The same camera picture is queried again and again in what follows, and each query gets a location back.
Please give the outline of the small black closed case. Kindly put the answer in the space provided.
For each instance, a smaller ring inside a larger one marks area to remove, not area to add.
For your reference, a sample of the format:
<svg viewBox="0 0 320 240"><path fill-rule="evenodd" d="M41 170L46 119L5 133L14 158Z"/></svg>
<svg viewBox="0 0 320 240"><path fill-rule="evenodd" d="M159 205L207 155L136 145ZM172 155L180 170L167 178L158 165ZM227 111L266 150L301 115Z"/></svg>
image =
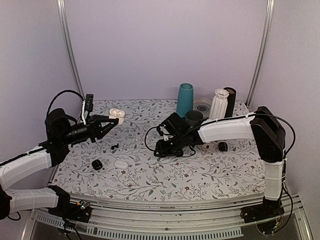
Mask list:
<svg viewBox="0 0 320 240"><path fill-rule="evenodd" d="M103 168L103 164L100 160L96 159L91 163L94 170L99 171Z"/></svg>

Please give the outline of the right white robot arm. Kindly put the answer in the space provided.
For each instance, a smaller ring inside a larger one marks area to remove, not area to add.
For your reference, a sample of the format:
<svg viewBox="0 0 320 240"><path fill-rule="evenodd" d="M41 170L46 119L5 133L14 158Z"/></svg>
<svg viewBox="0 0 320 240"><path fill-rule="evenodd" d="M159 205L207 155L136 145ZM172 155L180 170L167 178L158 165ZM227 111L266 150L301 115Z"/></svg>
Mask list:
<svg viewBox="0 0 320 240"><path fill-rule="evenodd" d="M282 193L286 132L267 107L259 107L246 115L220 119L204 119L199 111L191 118L180 117L174 112L156 129L163 137L153 150L158 158L181 157L185 147L215 141L254 140L265 169L266 201L259 206L258 213L262 218L269 218L278 210L276 201Z"/></svg>

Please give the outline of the white earbuds case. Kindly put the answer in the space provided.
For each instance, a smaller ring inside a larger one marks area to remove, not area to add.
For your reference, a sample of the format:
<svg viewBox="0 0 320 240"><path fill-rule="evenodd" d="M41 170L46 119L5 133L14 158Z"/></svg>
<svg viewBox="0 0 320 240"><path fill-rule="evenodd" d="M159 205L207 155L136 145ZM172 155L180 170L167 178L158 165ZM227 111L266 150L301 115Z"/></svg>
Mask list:
<svg viewBox="0 0 320 240"><path fill-rule="evenodd" d="M109 110L109 116L108 119L110 123L117 125L122 125L125 121L125 112L121 109L111 108Z"/></svg>
<svg viewBox="0 0 320 240"><path fill-rule="evenodd" d="M129 164L125 161L121 161L121 160L116 160L114 162L114 166L117 168L117 169L121 169L121 170L126 170L128 167L129 167Z"/></svg>
<svg viewBox="0 0 320 240"><path fill-rule="evenodd" d="M213 143L205 143L202 145L202 149L207 152L212 152L215 149L215 145Z"/></svg>

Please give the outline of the aluminium frame post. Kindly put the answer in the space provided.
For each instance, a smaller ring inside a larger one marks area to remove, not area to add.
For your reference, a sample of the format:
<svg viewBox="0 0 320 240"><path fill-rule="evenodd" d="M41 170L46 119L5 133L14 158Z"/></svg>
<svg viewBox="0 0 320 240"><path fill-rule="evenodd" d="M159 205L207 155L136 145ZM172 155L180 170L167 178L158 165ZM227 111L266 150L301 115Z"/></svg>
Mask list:
<svg viewBox="0 0 320 240"><path fill-rule="evenodd" d="M66 49L68 61L71 67L71 73L75 83L75 88L77 92L84 98L85 93L81 83L81 79L80 79L80 75L79 75L79 71L76 63L76 58L75 58L75 54L72 46L72 39L71 39L71 34L69 30L69 25L68 25L65 1L57 0L56 3L57 3L57 10L59 15L62 35L65 43L65 49Z"/></svg>
<svg viewBox="0 0 320 240"><path fill-rule="evenodd" d="M257 55L251 83L250 83L248 94L245 100L245 105L248 108L250 108L253 103L255 92L258 86L258 82L259 82L259 78L260 78L260 74L263 66L263 61L264 61L265 53L267 50L269 35L271 32L274 7L275 7L275 0L266 1L266 9L265 9L265 16L264 16L264 22L263 22L263 28L262 28L261 41L259 45L258 55Z"/></svg>

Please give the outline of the black cylinder vase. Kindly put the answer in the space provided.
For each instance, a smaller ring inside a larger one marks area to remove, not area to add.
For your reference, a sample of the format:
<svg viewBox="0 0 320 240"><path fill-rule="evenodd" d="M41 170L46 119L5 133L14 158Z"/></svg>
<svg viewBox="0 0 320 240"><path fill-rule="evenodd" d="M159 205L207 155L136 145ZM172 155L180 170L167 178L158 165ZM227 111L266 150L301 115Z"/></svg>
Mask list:
<svg viewBox="0 0 320 240"><path fill-rule="evenodd" d="M227 108L224 117L230 118L233 116L237 91L232 87L225 87L224 90L229 93L227 97Z"/></svg>

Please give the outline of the floral patterned table mat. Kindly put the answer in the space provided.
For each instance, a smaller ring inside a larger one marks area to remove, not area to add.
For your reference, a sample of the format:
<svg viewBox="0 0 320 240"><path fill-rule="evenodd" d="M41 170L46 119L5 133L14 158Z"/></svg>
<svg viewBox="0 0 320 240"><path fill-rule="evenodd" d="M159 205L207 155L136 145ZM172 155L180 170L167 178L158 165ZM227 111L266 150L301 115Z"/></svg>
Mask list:
<svg viewBox="0 0 320 240"><path fill-rule="evenodd" d="M155 126L176 110L176 101L95 101L93 113L108 115L112 108L125 112L124 123L95 143L73 146L54 185L72 194L129 201L205 201L265 192L265 166L253 140L228 140L226 152L213 142L213 151L196 146L185 148L183 157L157 158ZM102 169L93 169L94 160ZM116 168L117 160L128 168Z"/></svg>

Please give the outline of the clear glass dish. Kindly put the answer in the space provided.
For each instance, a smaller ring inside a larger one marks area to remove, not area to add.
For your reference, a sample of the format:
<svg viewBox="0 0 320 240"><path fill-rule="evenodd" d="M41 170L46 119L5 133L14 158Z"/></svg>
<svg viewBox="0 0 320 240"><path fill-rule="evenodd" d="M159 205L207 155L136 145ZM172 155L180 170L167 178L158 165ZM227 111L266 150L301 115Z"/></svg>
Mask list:
<svg viewBox="0 0 320 240"><path fill-rule="evenodd" d="M193 101L193 110L202 113L204 119L210 116L212 101L209 98L202 97Z"/></svg>

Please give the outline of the right aluminium frame post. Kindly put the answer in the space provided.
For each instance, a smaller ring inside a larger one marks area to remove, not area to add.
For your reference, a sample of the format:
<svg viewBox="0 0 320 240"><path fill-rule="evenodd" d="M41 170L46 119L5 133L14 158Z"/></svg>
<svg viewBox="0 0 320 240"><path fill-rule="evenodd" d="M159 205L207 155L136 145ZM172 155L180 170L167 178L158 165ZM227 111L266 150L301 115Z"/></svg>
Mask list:
<svg viewBox="0 0 320 240"><path fill-rule="evenodd" d="M263 61L264 61L265 53L267 50L269 35L271 32L274 7L275 7L275 0L266 1L266 9L265 9L265 16L264 16L264 22L263 22L263 28L262 28L261 41L259 45L258 55L257 55L251 83L250 83L248 94L245 100L245 105L248 108L250 108L253 103L255 92L258 86L258 82L259 82L259 78L260 78L260 74L263 66Z"/></svg>

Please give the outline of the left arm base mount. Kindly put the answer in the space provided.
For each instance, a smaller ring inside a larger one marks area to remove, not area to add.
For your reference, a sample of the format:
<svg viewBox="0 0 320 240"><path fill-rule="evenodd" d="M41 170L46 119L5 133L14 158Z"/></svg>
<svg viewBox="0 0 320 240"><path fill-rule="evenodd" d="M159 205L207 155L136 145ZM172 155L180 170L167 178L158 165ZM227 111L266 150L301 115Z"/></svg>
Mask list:
<svg viewBox="0 0 320 240"><path fill-rule="evenodd" d="M67 220L81 223L88 223L91 217L92 208L84 201L78 203L70 202L70 194L56 185L48 186L58 196L56 207L48 208L48 213Z"/></svg>

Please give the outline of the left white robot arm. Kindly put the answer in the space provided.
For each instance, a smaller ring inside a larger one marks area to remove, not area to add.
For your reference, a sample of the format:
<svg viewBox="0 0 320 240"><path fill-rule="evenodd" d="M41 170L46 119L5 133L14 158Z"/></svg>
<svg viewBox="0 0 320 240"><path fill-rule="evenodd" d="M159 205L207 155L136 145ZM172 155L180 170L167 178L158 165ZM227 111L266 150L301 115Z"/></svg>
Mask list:
<svg viewBox="0 0 320 240"><path fill-rule="evenodd" d="M0 218L10 214L39 208L48 208L60 217L70 217L77 206L70 195L56 185L41 189L14 190L11 186L41 170L62 163L69 154L69 146L102 139L116 125L123 124L125 112L112 108L108 116L92 115L85 122L76 119L62 108L52 110L45 119L47 140L38 147L0 164Z"/></svg>

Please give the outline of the white ribbed vase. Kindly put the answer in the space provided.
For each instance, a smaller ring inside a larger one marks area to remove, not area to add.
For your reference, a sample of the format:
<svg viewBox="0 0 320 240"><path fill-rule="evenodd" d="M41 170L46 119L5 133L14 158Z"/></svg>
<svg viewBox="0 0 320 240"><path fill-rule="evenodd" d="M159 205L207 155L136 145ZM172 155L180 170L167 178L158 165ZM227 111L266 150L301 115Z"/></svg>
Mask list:
<svg viewBox="0 0 320 240"><path fill-rule="evenodd" d="M223 119L228 106L229 93L225 89L216 89L212 99L209 116L210 120Z"/></svg>

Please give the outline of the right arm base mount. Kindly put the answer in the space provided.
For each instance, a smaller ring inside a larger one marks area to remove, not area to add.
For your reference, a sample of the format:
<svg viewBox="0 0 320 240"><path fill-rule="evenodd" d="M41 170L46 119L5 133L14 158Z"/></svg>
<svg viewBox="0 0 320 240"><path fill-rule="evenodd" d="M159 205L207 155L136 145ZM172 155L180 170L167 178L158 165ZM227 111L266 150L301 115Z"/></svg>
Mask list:
<svg viewBox="0 0 320 240"><path fill-rule="evenodd" d="M240 217L245 223L252 223L278 217L284 213L281 198L269 200L263 197L262 203L243 207L240 212Z"/></svg>

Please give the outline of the dark grey mug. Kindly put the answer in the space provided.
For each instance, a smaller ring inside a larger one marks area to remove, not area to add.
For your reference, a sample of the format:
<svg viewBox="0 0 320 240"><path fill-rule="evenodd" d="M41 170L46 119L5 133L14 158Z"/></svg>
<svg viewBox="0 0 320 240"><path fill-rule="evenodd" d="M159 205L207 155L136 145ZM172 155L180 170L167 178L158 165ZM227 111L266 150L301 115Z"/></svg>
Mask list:
<svg viewBox="0 0 320 240"><path fill-rule="evenodd" d="M197 110L190 110L185 115L186 122L192 125L203 119L203 114Z"/></svg>

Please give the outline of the teal tall vase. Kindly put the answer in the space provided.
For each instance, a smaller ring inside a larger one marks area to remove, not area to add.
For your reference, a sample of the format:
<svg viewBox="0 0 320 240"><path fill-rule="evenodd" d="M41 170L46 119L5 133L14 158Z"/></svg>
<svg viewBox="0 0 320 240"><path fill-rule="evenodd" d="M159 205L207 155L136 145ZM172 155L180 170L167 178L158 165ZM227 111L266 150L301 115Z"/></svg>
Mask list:
<svg viewBox="0 0 320 240"><path fill-rule="evenodd" d="M182 83L178 90L176 113L184 118L193 109L193 104L194 87L190 83Z"/></svg>

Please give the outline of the white earbuds case back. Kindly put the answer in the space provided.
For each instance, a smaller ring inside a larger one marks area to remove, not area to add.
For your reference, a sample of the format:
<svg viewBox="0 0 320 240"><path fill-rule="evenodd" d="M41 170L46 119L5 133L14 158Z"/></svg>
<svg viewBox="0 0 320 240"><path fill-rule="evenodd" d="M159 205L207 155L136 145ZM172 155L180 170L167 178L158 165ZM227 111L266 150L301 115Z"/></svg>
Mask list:
<svg viewBox="0 0 320 240"><path fill-rule="evenodd" d="M213 143L205 143L202 145L202 149L207 152L212 152L215 149L215 145Z"/></svg>

